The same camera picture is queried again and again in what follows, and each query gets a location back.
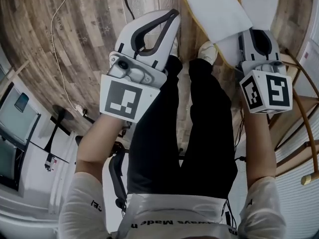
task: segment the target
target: foot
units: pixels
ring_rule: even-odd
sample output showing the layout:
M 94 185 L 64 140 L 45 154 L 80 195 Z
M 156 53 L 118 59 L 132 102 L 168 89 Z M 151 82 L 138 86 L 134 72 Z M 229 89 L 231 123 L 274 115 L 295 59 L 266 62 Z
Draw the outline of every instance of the foot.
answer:
M 175 56 L 175 57 L 178 58 L 178 41 L 177 41 L 176 37 L 174 39 L 173 46 L 172 46 L 172 48 L 170 50 L 170 55 Z
M 214 45 L 210 41 L 207 41 L 199 48 L 197 57 L 206 60 L 209 64 L 213 65 L 217 58 L 217 54 L 218 52 Z

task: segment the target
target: black cable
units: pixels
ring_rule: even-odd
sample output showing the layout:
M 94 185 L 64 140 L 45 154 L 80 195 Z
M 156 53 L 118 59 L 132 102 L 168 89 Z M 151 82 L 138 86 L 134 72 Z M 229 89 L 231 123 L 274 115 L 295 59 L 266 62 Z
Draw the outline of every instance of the black cable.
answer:
M 237 150 L 237 146 L 238 146 L 238 144 L 239 144 L 239 142 L 240 142 L 241 133 L 242 133 L 243 129 L 244 129 L 244 120 L 242 120 L 242 121 L 240 122 L 238 131 L 237 131 L 237 135 L 236 135 L 236 139 L 235 139 L 235 148 L 234 148 L 235 153 L 236 153 L 236 150 Z
M 226 207 L 226 202 L 225 202 L 225 204 L 224 204 L 224 206 L 223 206 L 223 210 L 221 211 L 221 215 L 222 215 L 222 216 L 224 215 L 225 207 Z
M 134 14 L 133 14 L 132 11 L 131 11 L 131 8 L 130 8 L 130 6 L 129 6 L 128 0 L 124 0 L 124 2 L 125 2 L 125 5 L 126 5 L 127 9 L 128 9 L 129 12 L 130 12 L 130 14 L 132 15 L 133 20 L 134 20 L 135 17 L 134 17 Z
M 237 161 L 238 159 L 239 159 L 240 161 L 244 161 L 244 162 L 246 162 L 246 157 L 244 157 L 244 156 L 241 156 L 241 157 L 235 158 L 235 161 Z
M 232 227 L 234 227 L 233 224 L 235 223 L 235 229 L 237 229 L 237 223 L 236 223 L 236 220 L 234 218 L 233 212 L 231 211 L 231 207 L 230 207 L 230 203 L 229 203 L 228 199 L 226 200 L 226 203 L 227 203 L 227 207 L 228 207 L 228 210 L 229 210 L 231 218 L 232 218 Z

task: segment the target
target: black pants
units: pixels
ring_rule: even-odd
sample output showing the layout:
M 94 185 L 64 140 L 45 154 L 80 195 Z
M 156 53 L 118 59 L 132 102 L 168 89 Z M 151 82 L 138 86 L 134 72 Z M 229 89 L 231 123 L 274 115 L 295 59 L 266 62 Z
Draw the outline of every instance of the black pants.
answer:
M 178 58 L 170 56 L 167 81 L 136 126 L 128 193 L 197 195 L 227 199 L 237 174 L 231 102 L 202 59 L 189 63 L 193 127 L 182 166 L 176 139 Z

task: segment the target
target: wooden floor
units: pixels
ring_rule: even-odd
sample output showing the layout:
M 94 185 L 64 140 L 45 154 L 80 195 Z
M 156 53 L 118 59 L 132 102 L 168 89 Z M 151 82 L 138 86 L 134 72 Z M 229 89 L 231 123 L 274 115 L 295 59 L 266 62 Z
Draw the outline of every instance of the wooden floor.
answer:
M 58 71 L 50 33 L 51 18 L 63 0 L 0 0 L 0 43 L 11 64 L 18 68 L 26 59 L 30 65 L 20 77 L 38 100 L 53 113 L 52 105 L 67 108 L 76 117 L 65 122 L 69 130 L 84 134 L 90 124 L 67 101 Z M 196 56 L 207 37 L 190 17 L 182 0 L 128 0 L 135 17 L 146 12 L 176 8 L 181 14 L 178 32 L 182 62 Z M 296 55 L 304 40 L 313 0 L 280 0 L 272 31 L 279 43 Z M 122 0 L 67 0 L 54 21 L 57 56 L 65 77 L 65 87 L 71 102 L 99 114 L 100 76 L 109 70 L 109 53 L 126 22 L 132 20 Z M 148 36 L 151 46 L 160 33 L 155 28 Z M 234 101 L 234 131 L 240 123 L 234 72 L 220 58 L 214 75 Z M 177 135 L 179 145 L 188 142 L 191 122 L 189 108 L 189 78 L 187 70 L 180 75 L 180 106 Z

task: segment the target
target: white t-shirt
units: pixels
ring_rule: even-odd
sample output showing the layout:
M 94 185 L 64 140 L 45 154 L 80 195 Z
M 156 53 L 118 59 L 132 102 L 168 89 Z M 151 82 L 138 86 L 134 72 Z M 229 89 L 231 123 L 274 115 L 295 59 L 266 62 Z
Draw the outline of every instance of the white t-shirt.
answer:
M 127 213 L 119 227 L 121 239 L 282 239 L 286 224 L 280 214 L 275 179 L 257 181 L 248 191 L 238 231 L 220 224 L 225 200 L 186 195 L 129 195 Z M 106 239 L 101 183 L 92 175 L 76 173 L 59 219 L 61 239 Z

